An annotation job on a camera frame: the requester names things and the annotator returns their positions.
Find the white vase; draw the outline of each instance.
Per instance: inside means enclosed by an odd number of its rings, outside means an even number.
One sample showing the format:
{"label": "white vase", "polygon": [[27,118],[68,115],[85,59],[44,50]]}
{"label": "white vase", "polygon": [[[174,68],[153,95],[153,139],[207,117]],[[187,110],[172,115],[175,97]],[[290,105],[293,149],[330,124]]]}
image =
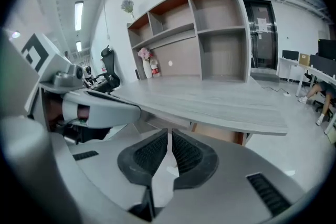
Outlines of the white vase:
{"label": "white vase", "polygon": [[143,70],[145,71],[146,77],[148,79],[152,78],[153,77],[152,68],[151,68],[151,65],[149,64],[149,61],[142,59],[142,64],[143,64]]}

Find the cardboard box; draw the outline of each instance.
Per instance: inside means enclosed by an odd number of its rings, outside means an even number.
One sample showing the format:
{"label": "cardboard box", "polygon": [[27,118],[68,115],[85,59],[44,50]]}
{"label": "cardboard box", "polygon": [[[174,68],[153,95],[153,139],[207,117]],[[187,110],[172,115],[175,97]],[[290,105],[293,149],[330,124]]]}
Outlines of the cardboard box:
{"label": "cardboard box", "polygon": [[308,54],[300,54],[299,63],[304,66],[309,66],[310,56]]}

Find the dried flower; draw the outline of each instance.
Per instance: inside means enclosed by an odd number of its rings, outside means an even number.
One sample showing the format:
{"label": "dried flower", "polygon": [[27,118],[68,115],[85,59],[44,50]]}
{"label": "dried flower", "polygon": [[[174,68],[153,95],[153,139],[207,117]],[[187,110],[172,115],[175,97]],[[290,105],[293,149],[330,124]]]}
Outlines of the dried flower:
{"label": "dried flower", "polygon": [[121,3],[121,9],[127,13],[133,12],[134,2],[131,0],[123,0]]}
{"label": "dried flower", "polygon": [[147,50],[146,48],[142,48],[141,50],[138,51],[138,56],[144,60],[148,60],[150,57],[150,51]]}

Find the bottle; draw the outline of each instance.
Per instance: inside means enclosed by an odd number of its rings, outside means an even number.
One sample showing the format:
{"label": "bottle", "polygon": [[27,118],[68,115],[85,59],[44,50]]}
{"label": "bottle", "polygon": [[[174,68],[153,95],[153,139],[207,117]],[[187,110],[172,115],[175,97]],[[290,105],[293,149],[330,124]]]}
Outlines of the bottle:
{"label": "bottle", "polygon": [[150,54],[149,64],[151,65],[152,68],[153,77],[159,77],[160,76],[158,68],[159,63],[153,53]]}

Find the shoe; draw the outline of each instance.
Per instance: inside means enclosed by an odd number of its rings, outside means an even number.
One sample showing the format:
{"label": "shoe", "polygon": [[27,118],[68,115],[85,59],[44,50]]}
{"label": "shoe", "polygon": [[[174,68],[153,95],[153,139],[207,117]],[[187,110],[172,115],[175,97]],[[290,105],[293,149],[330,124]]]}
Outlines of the shoe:
{"label": "shoe", "polygon": [[317,119],[317,121],[316,121],[316,125],[317,126],[320,126],[321,125],[321,123],[322,123],[322,121],[323,121],[323,118],[324,118],[324,114],[321,114],[321,116]]}
{"label": "shoe", "polygon": [[298,101],[299,101],[300,103],[303,103],[303,104],[307,104],[307,100],[308,100],[308,98],[307,98],[306,96],[304,96],[304,97],[300,97],[300,98],[298,99]]}

